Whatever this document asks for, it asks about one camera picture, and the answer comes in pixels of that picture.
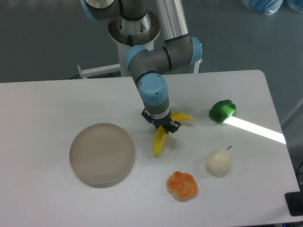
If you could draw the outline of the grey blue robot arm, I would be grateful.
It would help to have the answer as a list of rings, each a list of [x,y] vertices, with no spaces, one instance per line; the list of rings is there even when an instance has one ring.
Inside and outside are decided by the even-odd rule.
[[[180,122],[172,118],[162,75],[202,58],[201,43],[189,35],[182,2],[158,0],[157,13],[148,10],[145,0],[83,0],[81,4],[89,19],[108,19],[112,39],[127,46],[120,65],[134,80],[144,119],[166,133],[176,132]]]

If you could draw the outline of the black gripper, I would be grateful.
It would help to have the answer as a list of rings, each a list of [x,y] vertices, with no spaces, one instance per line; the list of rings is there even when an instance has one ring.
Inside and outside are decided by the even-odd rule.
[[[141,115],[148,123],[154,125],[156,129],[162,126],[167,134],[170,132],[175,133],[180,127],[180,122],[172,120],[170,108],[159,114],[153,114],[144,109]]]

